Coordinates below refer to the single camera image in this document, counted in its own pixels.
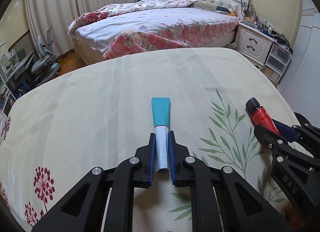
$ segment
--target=black bottle cap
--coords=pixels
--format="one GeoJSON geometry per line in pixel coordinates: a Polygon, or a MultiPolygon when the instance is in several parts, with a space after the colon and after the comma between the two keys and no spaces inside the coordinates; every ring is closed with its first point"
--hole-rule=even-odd
{"type": "Polygon", "coordinates": [[[250,98],[247,103],[245,103],[245,107],[248,109],[249,112],[252,112],[252,110],[260,107],[259,102],[253,97],[250,98]]]}

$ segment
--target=drawer handle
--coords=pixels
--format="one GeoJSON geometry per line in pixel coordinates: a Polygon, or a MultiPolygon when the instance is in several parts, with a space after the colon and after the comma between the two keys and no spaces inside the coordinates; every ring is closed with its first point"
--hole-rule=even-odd
{"type": "Polygon", "coordinates": [[[255,49],[254,49],[252,46],[247,46],[247,48],[248,48],[248,49],[249,49],[249,47],[251,47],[251,48],[252,48],[252,50],[253,50],[253,51],[255,51],[255,49]]]}
{"type": "Polygon", "coordinates": [[[249,38],[249,41],[252,41],[252,40],[254,40],[256,44],[258,44],[258,42],[255,39],[249,38]]]}

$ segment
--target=gray office chair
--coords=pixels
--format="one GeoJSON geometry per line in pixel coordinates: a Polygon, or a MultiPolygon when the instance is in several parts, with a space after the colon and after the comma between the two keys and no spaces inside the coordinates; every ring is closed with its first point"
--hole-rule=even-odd
{"type": "Polygon", "coordinates": [[[41,58],[34,63],[31,69],[31,73],[38,73],[43,71],[39,77],[36,78],[36,86],[40,86],[48,82],[51,78],[59,75],[61,66],[56,63],[57,56],[53,54],[52,43],[50,34],[51,28],[47,31],[47,42],[42,44],[41,36],[37,37],[36,50],[40,54],[41,58]]]}

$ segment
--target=nightstand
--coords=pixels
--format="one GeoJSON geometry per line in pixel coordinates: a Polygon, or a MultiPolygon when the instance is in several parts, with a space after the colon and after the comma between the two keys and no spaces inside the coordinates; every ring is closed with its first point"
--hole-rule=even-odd
{"type": "Polygon", "coordinates": [[[236,50],[262,70],[274,39],[256,28],[240,23],[235,42],[236,50]]]}

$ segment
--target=tablecloth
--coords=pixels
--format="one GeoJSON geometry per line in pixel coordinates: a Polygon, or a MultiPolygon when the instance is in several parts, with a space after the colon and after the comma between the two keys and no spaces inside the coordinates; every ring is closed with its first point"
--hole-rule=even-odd
{"type": "MultiPolygon", "coordinates": [[[[91,168],[116,167],[148,144],[152,97],[171,99],[178,143],[211,167],[233,167],[285,214],[289,202],[269,175],[271,152],[256,140],[245,103],[257,98],[287,125],[299,124],[294,113],[238,52],[184,48],[87,66],[16,101],[1,136],[0,191],[26,231],[91,168]]],[[[135,189],[133,231],[192,231],[188,188],[156,173],[150,189],[135,189]]]]}

